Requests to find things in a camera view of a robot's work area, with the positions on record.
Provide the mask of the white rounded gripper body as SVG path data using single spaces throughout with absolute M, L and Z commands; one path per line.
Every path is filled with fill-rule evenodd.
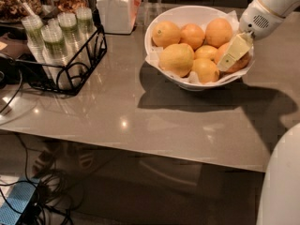
M 250 33 L 255 39 L 270 36 L 282 23 L 284 19 L 266 8 L 260 0 L 253 0 L 243 12 L 239 30 Z

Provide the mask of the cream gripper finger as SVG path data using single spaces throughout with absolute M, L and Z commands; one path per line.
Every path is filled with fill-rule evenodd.
M 253 36 L 251 32 L 236 34 L 229 42 L 228 48 L 217 62 L 220 71 L 225 72 L 240 60 L 253 46 Z

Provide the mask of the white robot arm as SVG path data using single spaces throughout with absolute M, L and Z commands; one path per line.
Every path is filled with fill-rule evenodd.
M 253 46 L 253 42 L 270 36 L 300 6 L 300 0 L 253 0 L 243 12 L 239 32 L 217 62 L 220 71 L 227 71 Z

